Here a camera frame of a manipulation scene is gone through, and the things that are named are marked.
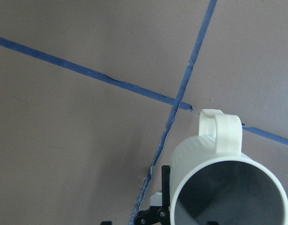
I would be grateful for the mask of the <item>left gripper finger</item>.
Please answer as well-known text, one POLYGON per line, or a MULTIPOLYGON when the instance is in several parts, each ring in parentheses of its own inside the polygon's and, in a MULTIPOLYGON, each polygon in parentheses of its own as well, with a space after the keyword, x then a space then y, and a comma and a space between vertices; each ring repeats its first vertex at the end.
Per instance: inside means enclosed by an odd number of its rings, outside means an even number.
POLYGON ((147 210, 137 213, 135 225, 170 225, 170 166, 162 166, 162 189, 150 197, 150 206, 147 210))

